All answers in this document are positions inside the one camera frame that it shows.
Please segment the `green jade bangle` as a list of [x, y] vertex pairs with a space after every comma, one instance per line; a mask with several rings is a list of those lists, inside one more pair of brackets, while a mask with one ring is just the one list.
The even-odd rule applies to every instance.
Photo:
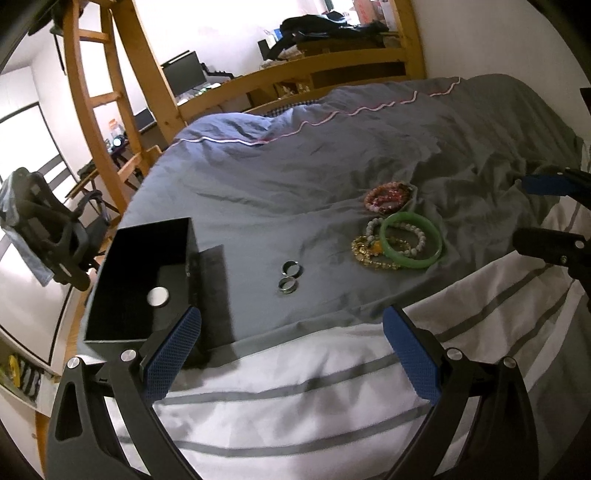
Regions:
[[399, 212], [384, 218], [379, 239], [384, 255], [407, 269], [427, 269], [443, 253], [443, 239], [438, 228], [426, 217], [413, 212]]

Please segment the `black jewelry box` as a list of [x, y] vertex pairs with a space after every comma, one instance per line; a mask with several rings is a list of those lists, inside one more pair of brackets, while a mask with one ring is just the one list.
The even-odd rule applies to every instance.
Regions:
[[[165, 287], [159, 308], [147, 293]], [[137, 349], [188, 307], [202, 307], [197, 238], [188, 217], [120, 229], [104, 259], [87, 314], [83, 344], [110, 359]]]

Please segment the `round silver box magnet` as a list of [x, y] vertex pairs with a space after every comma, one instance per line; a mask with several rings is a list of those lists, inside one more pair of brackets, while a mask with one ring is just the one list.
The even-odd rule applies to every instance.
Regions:
[[159, 308], [164, 306], [169, 300], [169, 292], [165, 287], [157, 286], [147, 293], [146, 299], [151, 307]]

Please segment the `white striped bed sheet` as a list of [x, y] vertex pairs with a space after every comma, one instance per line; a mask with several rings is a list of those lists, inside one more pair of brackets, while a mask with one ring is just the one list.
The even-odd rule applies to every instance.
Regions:
[[[555, 200], [542, 223], [588, 235], [590, 214]], [[471, 359], [512, 355], [548, 473], [590, 409], [590, 316], [579, 283], [510, 251], [405, 311]], [[370, 322], [277, 329], [212, 345], [156, 413], [207, 479], [365, 479], [387, 471], [425, 419], [382, 330]]]

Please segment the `white shelf unit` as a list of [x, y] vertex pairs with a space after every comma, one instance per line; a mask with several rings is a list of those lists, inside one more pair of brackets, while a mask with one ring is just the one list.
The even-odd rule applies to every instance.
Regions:
[[50, 417], [60, 382], [52, 366], [56, 336], [36, 352], [1, 327], [1, 388], [37, 413]]

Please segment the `black office chair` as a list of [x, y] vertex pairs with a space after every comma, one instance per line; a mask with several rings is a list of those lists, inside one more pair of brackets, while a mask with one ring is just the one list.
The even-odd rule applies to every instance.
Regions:
[[102, 193], [86, 193], [71, 210], [53, 194], [43, 175], [15, 170], [1, 187], [1, 228], [37, 281], [90, 286], [88, 271], [110, 226]]

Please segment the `grey duvet cover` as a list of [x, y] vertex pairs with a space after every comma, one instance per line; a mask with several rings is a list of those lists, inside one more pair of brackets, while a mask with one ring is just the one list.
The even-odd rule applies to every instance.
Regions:
[[[153, 166], [122, 226], [192, 220], [216, 347], [370, 322], [507, 254], [513, 232], [540, 225], [555, 204], [524, 193], [519, 179], [575, 169], [582, 148], [507, 75], [344, 87], [274, 118], [195, 121]], [[443, 256], [425, 270], [353, 258], [370, 219], [363, 199], [389, 181], [417, 188], [417, 212], [442, 235]]]

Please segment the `wooden ladder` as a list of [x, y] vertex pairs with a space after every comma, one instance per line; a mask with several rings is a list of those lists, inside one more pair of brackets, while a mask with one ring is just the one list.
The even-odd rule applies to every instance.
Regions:
[[[97, 4], [100, 12], [99, 31], [79, 26], [81, 12], [87, 5], [85, 1], [70, 1], [64, 7], [62, 29], [65, 66], [72, 100], [92, 161], [116, 210], [123, 214], [131, 200], [129, 178], [136, 171], [147, 175], [161, 151], [157, 146], [145, 149], [135, 125], [114, 39], [112, 7], [115, 3], [99, 1]], [[109, 92], [94, 96], [89, 94], [81, 54], [83, 42], [102, 47], [111, 83]], [[112, 103], [117, 106], [132, 152], [131, 158], [120, 167], [114, 164], [108, 152], [95, 115], [97, 108]]]

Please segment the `black computer monitor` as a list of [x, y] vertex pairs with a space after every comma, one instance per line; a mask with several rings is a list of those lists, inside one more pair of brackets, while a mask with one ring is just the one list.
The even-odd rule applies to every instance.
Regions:
[[203, 85], [204, 69], [194, 51], [186, 51], [161, 65], [164, 77], [175, 97]]

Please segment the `black clothes pile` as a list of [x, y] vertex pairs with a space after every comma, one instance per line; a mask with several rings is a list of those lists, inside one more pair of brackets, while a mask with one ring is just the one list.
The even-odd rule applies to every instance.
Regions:
[[303, 15], [290, 17], [280, 24], [280, 39], [263, 55], [265, 60], [277, 60], [280, 53], [298, 43], [315, 42], [321, 40], [377, 40], [388, 27], [380, 22], [353, 26], [342, 17], [339, 20], [325, 15]]

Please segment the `wooden bunk bed frame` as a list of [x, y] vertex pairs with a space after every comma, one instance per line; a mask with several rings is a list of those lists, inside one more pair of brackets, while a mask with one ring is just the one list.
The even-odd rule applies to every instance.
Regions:
[[318, 99], [342, 85], [423, 80], [427, 77], [422, 41], [413, 4], [391, 1], [398, 47], [365, 48], [288, 60], [238, 76], [179, 105], [156, 62], [132, 1], [110, 8], [123, 48], [147, 105], [170, 142], [190, 121], [222, 104], [263, 91], [263, 104], [249, 109], [263, 114], [288, 103]]

